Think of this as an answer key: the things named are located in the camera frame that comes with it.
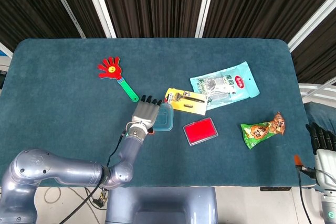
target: plastic package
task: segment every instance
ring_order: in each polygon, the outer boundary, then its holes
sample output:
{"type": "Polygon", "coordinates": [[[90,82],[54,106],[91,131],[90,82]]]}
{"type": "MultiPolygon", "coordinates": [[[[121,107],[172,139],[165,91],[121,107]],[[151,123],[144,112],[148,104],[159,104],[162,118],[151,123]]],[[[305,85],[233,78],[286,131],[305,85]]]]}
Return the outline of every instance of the plastic package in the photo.
{"type": "Polygon", "coordinates": [[[260,94],[247,62],[190,79],[196,93],[208,95],[206,110],[260,94]]]}
{"type": "Polygon", "coordinates": [[[257,144],[275,134],[281,133],[283,135],[285,132],[285,120],[280,112],[278,112],[270,122],[252,125],[241,124],[240,126],[243,131],[245,144],[249,149],[252,149],[257,144]]]}
{"type": "Polygon", "coordinates": [[[195,145],[218,136],[211,118],[188,124],[183,127],[189,145],[195,145]]]}
{"type": "Polygon", "coordinates": [[[162,103],[156,117],[155,131],[170,131],[173,128],[174,109],[169,103],[162,103]]]}

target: robotic hand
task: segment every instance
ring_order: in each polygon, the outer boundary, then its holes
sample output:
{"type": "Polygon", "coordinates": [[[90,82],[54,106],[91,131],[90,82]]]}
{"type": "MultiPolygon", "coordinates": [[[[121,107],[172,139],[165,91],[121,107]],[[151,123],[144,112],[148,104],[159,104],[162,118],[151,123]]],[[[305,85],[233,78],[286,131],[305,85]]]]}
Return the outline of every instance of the robotic hand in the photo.
{"type": "Polygon", "coordinates": [[[297,168],[316,179],[324,190],[322,209],[326,224],[336,223],[336,136],[316,123],[306,125],[315,156],[315,169],[297,164],[297,168]]]}
{"type": "Polygon", "coordinates": [[[120,161],[112,167],[59,157],[42,149],[20,152],[2,179],[0,223],[36,223],[34,195],[40,182],[47,178],[54,178],[63,185],[96,186],[95,190],[98,186],[111,190],[128,183],[133,177],[135,159],[147,133],[152,131],[162,102],[151,99],[151,96],[147,99],[143,96],[138,103],[132,121],[126,126],[126,135],[118,154],[120,161]]]}

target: cable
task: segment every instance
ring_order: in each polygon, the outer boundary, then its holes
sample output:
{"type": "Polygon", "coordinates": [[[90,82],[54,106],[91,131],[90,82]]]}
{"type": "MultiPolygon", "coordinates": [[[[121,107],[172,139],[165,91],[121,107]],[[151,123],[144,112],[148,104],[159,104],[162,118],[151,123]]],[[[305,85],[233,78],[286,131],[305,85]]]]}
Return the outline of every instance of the cable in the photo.
{"type": "Polygon", "coordinates": [[[52,187],[49,187],[49,188],[45,191],[45,193],[44,193],[44,201],[45,201],[45,203],[48,203],[48,204],[54,204],[54,203],[56,203],[56,202],[59,200],[59,198],[61,197],[62,192],[61,192],[61,189],[60,189],[59,187],[57,187],[57,189],[58,189],[58,191],[59,191],[58,198],[57,198],[56,200],[54,200],[54,201],[47,201],[47,199],[46,199],[46,195],[47,195],[47,193],[48,193],[48,191],[49,191],[50,189],[52,189],[52,187]]]}
{"type": "MultiPolygon", "coordinates": [[[[84,189],[85,189],[86,195],[89,196],[89,193],[91,193],[90,190],[87,187],[84,187],[84,189]]],[[[98,210],[101,210],[101,211],[106,211],[107,210],[107,208],[96,207],[90,199],[89,199],[89,201],[94,208],[96,208],[98,210]]]]}
{"type": "Polygon", "coordinates": [[[311,224],[309,215],[308,215],[308,213],[307,213],[306,207],[304,206],[304,202],[303,202],[303,196],[302,196],[302,184],[301,184],[300,170],[297,169],[297,172],[298,172],[298,177],[299,177],[300,197],[301,197],[302,206],[303,206],[303,209],[304,209],[304,211],[305,211],[305,213],[306,213],[306,216],[307,216],[307,219],[308,219],[308,221],[309,221],[309,224],[311,224]]]}
{"type": "Polygon", "coordinates": [[[109,167],[109,165],[110,165],[110,161],[111,161],[111,157],[112,157],[112,156],[115,154],[115,152],[117,151],[117,149],[118,149],[118,147],[119,147],[119,145],[120,145],[120,143],[121,143],[121,140],[122,140],[122,138],[125,136],[125,134],[126,134],[126,130],[124,130],[124,131],[121,133],[116,148],[114,149],[114,151],[112,152],[112,154],[109,156],[109,159],[108,159],[107,164],[106,164],[107,167],[109,167]]]}
{"type": "MultiPolygon", "coordinates": [[[[81,198],[82,200],[85,200],[82,196],[80,196],[79,193],[77,193],[75,190],[73,190],[71,187],[68,187],[69,190],[73,191],[79,198],[81,198]]],[[[88,205],[88,207],[90,208],[91,212],[94,215],[94,218],[96,219],[97,223],[100,224],[97,215],[94,213],[94,210],[91,208],[91,206],[86,202],[86,204],[88,205]]]]}
{"type": "Polygon", "coordinates": [[[61,221],[59,224],[63,224],[65,223],[68,219],[71,218],[71,216],[73,216],[89,199],[90,197],[97,191],[97,189],[99,188],[99,186],[101,185],[101,183],[103,182],[105,178],[105,174],[104,174],[104,169],[102,169],[102,175],[101,175],[101,178],[100,178],[100,181],[98,183],[98,185],[94,188],[94,190],[92,191],[92,193],[90,193],[90,195],[83,200],[83,202],[81,204],[79,204],[79,206],[74,210],[72,211],[71,214],[69,214],[63,221],[61,221]]]}
{"type": "Polygon", "coordinates": [[[316,169],[316,172],[320,172],[320,173],[323,173],[323,174],[327,175],[336,185],[336,179],[330,173],[327,173],[323,170],[317,170],[317,169],[316,169]]]}

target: table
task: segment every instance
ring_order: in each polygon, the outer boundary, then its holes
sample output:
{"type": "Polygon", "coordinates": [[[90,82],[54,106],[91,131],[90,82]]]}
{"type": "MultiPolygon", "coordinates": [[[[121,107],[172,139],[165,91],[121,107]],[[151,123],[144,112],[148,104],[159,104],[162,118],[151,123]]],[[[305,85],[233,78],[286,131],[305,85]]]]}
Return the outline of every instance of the table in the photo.
{"type": "MultiPolygon", "coordinates": [[[[192,90],[189,79],[247,61],[260,95],[207,111],[174,112],[169,132],[148,136],[129,186],[295,186],[294,154],[313,166],[308,123],[288,46],[245,38],[27,39],[16,48],[0,96],[0,175],[26,148],[105,164],[136,107],[97,65],[119,56],[122,76],[141,97],[168,88],[192,90]],[[249,150],[240,124],[272,120],[284,136],[249,150]],[[189,146],[183,126],[211,117],[219,136],[189,146]]],[[[311,184],[305,176],[304,184],[311,184]]],[[[54,180],[43,185],[58,186],[54,180]]]]}

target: floor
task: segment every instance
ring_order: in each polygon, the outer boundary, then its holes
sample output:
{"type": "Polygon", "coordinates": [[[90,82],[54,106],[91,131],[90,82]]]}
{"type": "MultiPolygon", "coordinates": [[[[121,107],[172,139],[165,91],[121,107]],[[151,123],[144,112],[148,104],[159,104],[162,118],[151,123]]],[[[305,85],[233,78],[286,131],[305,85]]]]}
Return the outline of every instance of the floor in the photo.
{"type": "MultiPolygon", "coordinates": [[[[83,188],[73,188],[82,197],[83,188]]],[[[81,202],[69,188],[40,187],[37,190],[35,204],[38,211],[38,224],[59,223],[81,202]]],[[[321,217],[320,192],[304,189],[303,197],[313,224],[323,224],[321,217]]],[[[290,191],[260,191],[258,187],[216,187],[218,218],[220,224],[306,224],[298,188],[290,191]]],[[[100,224],[104,224],[105,211],[93,209],[100,224]]],[[[98,223],[88,205],[84,205],[69,224],[98,223]]]]}

